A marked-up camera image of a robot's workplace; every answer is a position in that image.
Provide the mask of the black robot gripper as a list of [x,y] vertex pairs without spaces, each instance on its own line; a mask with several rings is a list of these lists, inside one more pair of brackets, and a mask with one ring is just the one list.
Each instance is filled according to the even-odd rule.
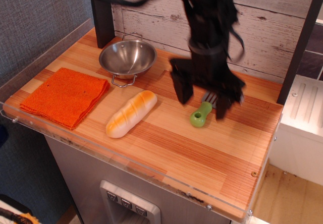
[[204,88],[218,95],[216,119],[225,118],[235,102],[243,101],[245,83],[234,75],[227,64],[227,54],[206,50],[202,54],[192,51],[190,59],[172,58],[172,80],[181,104],[186,104],[193,95],[193,86]]

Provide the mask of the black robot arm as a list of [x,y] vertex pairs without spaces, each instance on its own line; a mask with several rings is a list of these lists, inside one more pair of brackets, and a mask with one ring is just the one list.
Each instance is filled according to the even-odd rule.
[[227,60],[237,9],[233,0],[182,0],[190,26],[190,59],[172,58],[172,80],[177,98],[185,104],[199,86],[217,96],[216,119],[222,120],[235,102],[242,102],[245,83],[234,75]]

